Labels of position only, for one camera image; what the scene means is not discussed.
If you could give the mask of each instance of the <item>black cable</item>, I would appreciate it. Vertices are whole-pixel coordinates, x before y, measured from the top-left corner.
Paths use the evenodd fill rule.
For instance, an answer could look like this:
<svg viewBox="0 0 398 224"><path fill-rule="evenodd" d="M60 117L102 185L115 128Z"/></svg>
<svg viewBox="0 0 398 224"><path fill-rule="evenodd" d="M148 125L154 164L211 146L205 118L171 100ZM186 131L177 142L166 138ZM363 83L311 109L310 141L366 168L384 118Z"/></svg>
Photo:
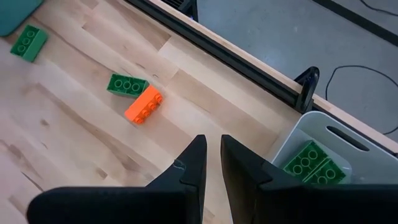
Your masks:
<svg viewBox="0 0 398 224"><path fill-rule="evenodd" d="M325 99L326 99L326 100L328 100L328 90L329 90L329 85L330 85L330 83L331 83L331 80L332 80L333 77L335 76L336 71L339 70L339 69L341 69L341 68L364 68L364 69L367 69L367 70L376 72L376 73L378 73L379 75L382 75L382 76L384 76L385 78L387 78L388 80L390 80L390 81L398 88L398 83L396 83L392 78L390 78L388 75L386 75L386 74L384 74L384 73L382 73L382 72L379 72L379 71L377 71L377 70L375 70L375 69L373 69L373 68L369 68L369 67L366 67L366 66L363 66L363 65L343 65L343 66L336 67L336 68L334 69L333 73L331 74L331 77L330 77L330 79L329 79L329 81L328 81L328 84L326 85L326 90L325 90ZM393 130L388 131L388 132L383 133L383 134L384 134L384 135L391 134L391 133L393 133L394 131L397 131L397 130L398 130L398 126L396 126Z"/></svg>
<svg viewBox="0 0 398 224"><path fill-rule="evenodd" d="M359 0L359 1L361 1L362 4L364 4L366 7L370 8L370 9L372 9L373 11L381 12L381 13L384 13L384 14L387 14L387 15L390 15L390 16L397 16L397 17L398 17L398 14L396 14L396 13L389 12L389 11L387 11L387 10L383 10L383 9L378 9L378 8L372 7L372 6L370 6L368 3L366 3L364 0Z"/></svg>

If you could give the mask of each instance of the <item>light wood tabletop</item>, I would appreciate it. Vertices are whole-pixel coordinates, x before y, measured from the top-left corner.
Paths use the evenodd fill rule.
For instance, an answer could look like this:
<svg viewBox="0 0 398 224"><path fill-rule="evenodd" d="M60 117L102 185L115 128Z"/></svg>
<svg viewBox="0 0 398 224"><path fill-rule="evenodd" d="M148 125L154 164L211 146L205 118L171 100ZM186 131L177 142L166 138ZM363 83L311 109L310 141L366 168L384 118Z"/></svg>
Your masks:
<svg viewBox="0 0 398 224"><path fill-rule="evenodd" d="M283 74L153 2L300 91ZM49 35L34 63L9 53L25 24ZM26 223L30 200L54 187L145 186L197 134L208 143L204 223L230 223L221 135L264 156L301 115L122 0L47 0L25 24L0 39L0 223ZM124 117L132 98L106 91L113 72L146 79L163 94L144 124ZM314 100L398 152L394 141Z"/></svg>

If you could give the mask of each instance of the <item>black clamp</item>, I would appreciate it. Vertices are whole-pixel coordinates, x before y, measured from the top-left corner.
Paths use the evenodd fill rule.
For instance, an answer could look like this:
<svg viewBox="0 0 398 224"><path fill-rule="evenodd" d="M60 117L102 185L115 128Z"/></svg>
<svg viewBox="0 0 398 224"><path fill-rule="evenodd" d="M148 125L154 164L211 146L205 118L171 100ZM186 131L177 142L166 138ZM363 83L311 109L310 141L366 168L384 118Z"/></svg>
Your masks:
<svg viewBox="0 0 398 224"><path fill-rule="evenodd" d="M319 69L312 66L299 75L294 81L303 86L295 102L295 109L300 113L306 113L312 110L312 96L319 81Z"/></svg>

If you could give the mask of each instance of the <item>teal object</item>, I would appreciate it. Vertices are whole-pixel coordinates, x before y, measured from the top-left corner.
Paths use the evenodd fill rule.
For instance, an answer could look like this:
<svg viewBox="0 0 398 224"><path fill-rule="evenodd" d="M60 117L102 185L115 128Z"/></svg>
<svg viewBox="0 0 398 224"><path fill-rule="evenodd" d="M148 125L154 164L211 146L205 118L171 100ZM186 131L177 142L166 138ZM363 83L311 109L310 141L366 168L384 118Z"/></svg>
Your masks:
<svg viewBox="0 0 398 224"><path fill-rule="evenodd" d="M121 96L137 98L149 86L149 82L140 78L112 74L107 90Z"/></svg>
<svg viewBox="0 0 398 224"><path fill-rule="evenodd" d="M47 40L47 34L34 26L27 25L12 46L10 53L22 57L28 62L33 62Z"/></svg>
<svg viewBox="0 0 398 224"><path fill-rule="evenodd" d="M346 176L314 141L306 142L284 171L309 184L338 184Z"/></svg>
<svg viewBox="0 0 398 224"><path fill-rule="evenodd" d="M0 36L11 34L43 0L0 0Z"/></svg>
<svg viewBox="0 0 398 224"><path fill-rule="evenodd" d="M304 182L309 184L338 184L346 177L345 173L329 159L314 174L307 177Z"/></svg>

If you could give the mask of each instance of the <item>gray floor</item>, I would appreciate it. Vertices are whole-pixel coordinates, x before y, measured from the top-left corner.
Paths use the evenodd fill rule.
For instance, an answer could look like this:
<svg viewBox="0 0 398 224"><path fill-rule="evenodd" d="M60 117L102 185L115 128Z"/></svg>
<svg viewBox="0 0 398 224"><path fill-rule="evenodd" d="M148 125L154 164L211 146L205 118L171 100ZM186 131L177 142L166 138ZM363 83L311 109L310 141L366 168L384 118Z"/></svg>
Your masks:
<svg viewBox="0 0 398 224"><path fill-rule="evenodd" d="M317 66L325 87L334 68L365 65L398 82L398 47L357 27L311 0L197 0L199 22L290 78ZM359 0L335 0L398 34L398 17L364 7ZM396 0L367 0L398 13ZM338 70L329 100L385 133L398 125L398 89L386 78L360 68ZM388 137L398 141L398 131Z"/></svg>

